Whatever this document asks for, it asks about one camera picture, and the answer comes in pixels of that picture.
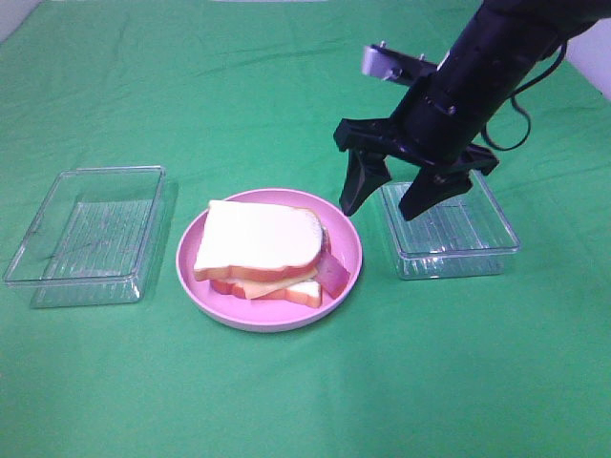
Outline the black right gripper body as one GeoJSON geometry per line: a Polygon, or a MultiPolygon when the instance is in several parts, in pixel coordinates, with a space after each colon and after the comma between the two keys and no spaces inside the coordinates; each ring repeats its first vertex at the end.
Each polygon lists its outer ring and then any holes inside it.
{"type": "Polygon", "coordinates": [[[446,94],[433,78],[419,78],[388,118],[347,119],[333,139],[341,151],[394,156],[442,174],[478,170],[487,176],[499,163],[489,149],[473,144],[485,124],[446,94]]]}

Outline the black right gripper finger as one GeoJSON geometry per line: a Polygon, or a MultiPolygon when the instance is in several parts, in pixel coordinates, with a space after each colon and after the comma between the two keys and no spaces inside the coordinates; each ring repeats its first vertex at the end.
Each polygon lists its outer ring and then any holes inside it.
{"type": "Polygon", "coordinates": [[[469,192],[472,187],[468,172],[441,174],[421,169],[398,208],[404,220],[412,220],[440,202],[469,192]]]}
{"type": "Polygon", "coordinates": [[[339,199],[343,213],[356,213],[373,192],[389,181],[385,155],[350,149],[346,179],[339,199]]]}

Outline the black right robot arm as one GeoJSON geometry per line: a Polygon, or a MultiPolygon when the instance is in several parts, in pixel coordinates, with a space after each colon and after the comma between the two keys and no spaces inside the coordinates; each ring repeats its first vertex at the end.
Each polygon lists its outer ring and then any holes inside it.
{"type": "Polygon", "coordinates": [[[353,215],[390,181],[388,156],[420,169],[398,205],[406,220],[468,192],[472,170],[488,175],[498,163],[495,146],[474,138],[538,61],[609,15],[607,1],[485,1],[439,64],[365,47],[363,73],[408,91],[389,117],[342,119],[336,128],[333,138],[348,152],[343,213],[353,215]]]}

